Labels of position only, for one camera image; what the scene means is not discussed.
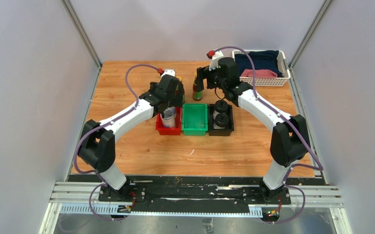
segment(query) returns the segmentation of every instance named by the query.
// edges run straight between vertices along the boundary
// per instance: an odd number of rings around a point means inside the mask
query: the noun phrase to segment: black cap
[[[224,100],[219,100],[215,103],[215,111],[219,113],[225,113],[228,108],[229,105]]]
[[[226,127],[229,123],[229,117],[226,114],[217,114],[215,124],[221,128]]]

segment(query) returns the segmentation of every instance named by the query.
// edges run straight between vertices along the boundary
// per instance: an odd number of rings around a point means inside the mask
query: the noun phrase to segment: wall
[[[105,60],[206,60],[218,47],[291,60],[323,0],[71,0]]]
[[[375,1],[336,0],[295,73],[353,233],[375,233]]]
[[[38,233],[96,74],[60,1],[0,0],[0,233]]]

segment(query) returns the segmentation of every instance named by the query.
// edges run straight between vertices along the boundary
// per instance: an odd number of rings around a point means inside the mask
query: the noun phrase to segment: wooden tabletop
[[[104,63],[88,119],[100,121],[127,106],[135,98],[127,89],[124,75],[138,63],[175,69],[183,78],[186,103],[215,103],[213,90],[204,90],[203,99],[194,101],[192,86],[198,67],[209,61],[107,61]],[[129,83],[140,95],[159,81],[151,68],[138,67],[129,75]],[[295,115],[289,85],[257,87],[258,92],[279,109]],[[272,162],[269,151],[271,133],[250,113],[233,105],[235,131],[228,136],[161,136],[156,131],[156,118],[145,121],[127,132],[116,144],[116,164],[124,174],[188,176],[264,176]],[[308,156],[301,163],[310,164]],[[79,158],[82,170],[91,167]],[[291,176],[312,177],[313,170],[295,168]]]

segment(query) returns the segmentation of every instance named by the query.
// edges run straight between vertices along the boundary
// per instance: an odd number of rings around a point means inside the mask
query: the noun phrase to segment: white basket
[[[259,52],[265,50],[245,50],[246,52]],[[240,50],[232,51],[232,57],[235,59],[236,54],[243,54]],[[285,54],[279,50],[278,57],[278,69],[283,74],[280,78],[257,78],[256,86],[283,86],[291,77],[289,72],[288,64],[286,63]],[[250,85],[253,85],[253,77],[240,77],[240,81],[244,81]]]

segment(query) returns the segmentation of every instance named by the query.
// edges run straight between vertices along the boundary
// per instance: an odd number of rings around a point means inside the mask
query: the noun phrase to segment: red cable connector
[[[214,51],[214,50],[211,50],[211,51],[209,51],[206,55],[207,55],[207,57],[208,57],[209,59],[212,59],[213,55],[215,55],[215,51]]]
[[[157,70],[157,73],[159,73],[160,76],[161,76],[161,75],[163,75],[164,71],[163,71],[163,69],[159,68],[159,69]]]

